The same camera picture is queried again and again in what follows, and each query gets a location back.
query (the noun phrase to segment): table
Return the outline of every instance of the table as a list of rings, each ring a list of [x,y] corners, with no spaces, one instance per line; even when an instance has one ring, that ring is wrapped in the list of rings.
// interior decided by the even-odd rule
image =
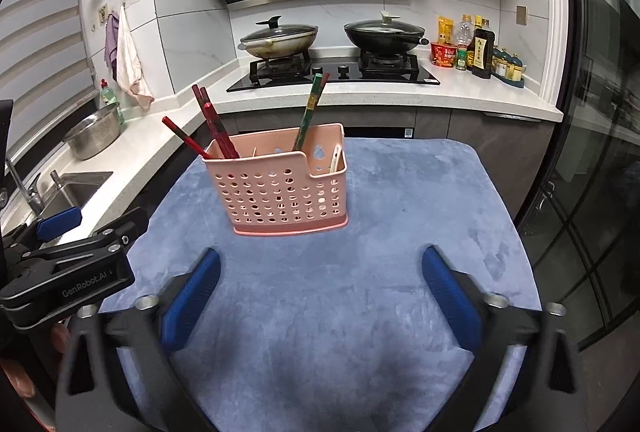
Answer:
[[[203,248],[218,250],[220,283],[172,361],[222,432],[423,430],[472,359],[420,274],[431,243],[485,291],[540,309],[520,238],[471,147],[347,139],[345,152],[349,224],[295,237],[235,235],[197,159],[129,252],[136,282],[102,306],[130,307]],[[478,428],[499,417],[523,355],[511,351]]]

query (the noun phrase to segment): black wok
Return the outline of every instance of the black wok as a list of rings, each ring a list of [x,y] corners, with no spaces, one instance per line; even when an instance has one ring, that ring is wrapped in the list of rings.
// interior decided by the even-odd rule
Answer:
[[[428,44],[424,28],[396,21],[398,16],[382,12],[382,20],[352,22],[344,31],[358,48],[378,55],[406,53],[419,44]]]

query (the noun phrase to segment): glass door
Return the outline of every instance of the glass door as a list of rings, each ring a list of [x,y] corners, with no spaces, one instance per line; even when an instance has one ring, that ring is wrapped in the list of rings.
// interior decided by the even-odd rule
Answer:
[[[540,298],[585,348],[640,296],[640,0],[577,0],[577,69],[555,165],[520,225]]]

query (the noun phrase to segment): gas stove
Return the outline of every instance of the gas stove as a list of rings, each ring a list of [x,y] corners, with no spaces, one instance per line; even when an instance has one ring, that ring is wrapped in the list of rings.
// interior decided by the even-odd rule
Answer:
[[[376,56],[362,52],[360,56],[311,58],[308,53],[277,60],[255,60],[249,74],[233,84],[228,92],[263,87],[310,84],[316,73],[329,72],[329,82],[395,82],[407,84],[440,84],[418,64],[413,54]]]

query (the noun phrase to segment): green bottle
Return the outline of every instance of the green bottle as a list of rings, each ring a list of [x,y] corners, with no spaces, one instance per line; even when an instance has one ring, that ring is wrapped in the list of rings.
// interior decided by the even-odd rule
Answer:
[[[120,103],[118,102],[118,99],[116,98],[116,95],[113,92],[113,89],[109,87],[107,80],[105,79],[102,79],[100,81],[100,87],[102,88],[102,90],[100,91],[100,98],[102,99],[102,103],[106,106],[110,104],[118,105],[118,119],[120,120],[120,125],[123,125],[124,117],[122,116],[122,111],[120,110]]]

